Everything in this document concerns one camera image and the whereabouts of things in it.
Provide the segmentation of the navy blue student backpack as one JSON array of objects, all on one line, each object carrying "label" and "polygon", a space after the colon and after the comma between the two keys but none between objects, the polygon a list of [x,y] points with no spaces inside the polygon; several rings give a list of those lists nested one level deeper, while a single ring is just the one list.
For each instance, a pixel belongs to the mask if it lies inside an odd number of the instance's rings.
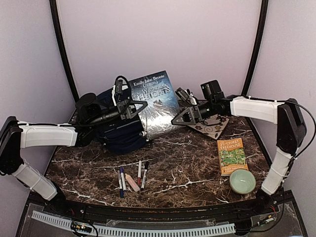
[{"label": "navy blue student backpack", "polygon": [[100,142],[110,152],[124,155],[144,147],[147,139],[139,116],[133,119],[117,119],[110,124],[99,127],[95,141]]}]

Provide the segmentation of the Wuthering Heights blue book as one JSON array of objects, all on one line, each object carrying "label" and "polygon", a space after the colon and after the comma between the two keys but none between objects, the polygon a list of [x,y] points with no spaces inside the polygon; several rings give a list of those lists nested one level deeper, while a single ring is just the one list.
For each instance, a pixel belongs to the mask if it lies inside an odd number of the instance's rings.
[{"label": "Wuthering Heights blue book", "polygon": [[146,101],[138,115],[145,137],[153,140],[180,128],[171,123],[180,112],[178,99],[166,71],[129,81],[134,101]]}]

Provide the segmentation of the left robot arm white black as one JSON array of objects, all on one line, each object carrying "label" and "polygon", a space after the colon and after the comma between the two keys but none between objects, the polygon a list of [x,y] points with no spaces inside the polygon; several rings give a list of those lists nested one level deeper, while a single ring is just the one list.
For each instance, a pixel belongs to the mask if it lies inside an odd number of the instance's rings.
[{"label": "left robot arm white black", "polygon": [[45,178],[21,157],[21,150],[33,147],[85,147],[94,139],[115,154],[126,154],[146,143],[138,114],[146,101],[117,96],[113,105],[99,101],[94,93],[83,95],[76,103],[77,123],[27,123],[10,116],[0,131],[0,173],[12,175],[50,203],[59,215],[70,205],[57,184]]}]

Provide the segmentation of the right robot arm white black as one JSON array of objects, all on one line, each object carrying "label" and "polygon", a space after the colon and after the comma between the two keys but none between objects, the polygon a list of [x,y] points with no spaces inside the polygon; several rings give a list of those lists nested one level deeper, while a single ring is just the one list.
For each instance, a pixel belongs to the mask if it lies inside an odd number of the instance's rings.
[{"label": "right robot arm white black", "polygon": [[186,104],[172,119],[173,125],[195,125],[212,115],[243,117],[255,122],[255,126],[270,123],[273,128],[274,153],[269,154],[271,160],[269,172],[264,179],[258,194],[253,201],[252,210],[263,214],[271,206],[272,196],[280,188],[295,160],[305,150],[302,148],[307,135],[307,126],[303,117],[308,109],[300,105],[294,98],[263,99],[249,95],[225,95],[219,82],[212,80],[201,84],[204,102],[198,102],[187,90],[178,88],[177,96]]}]

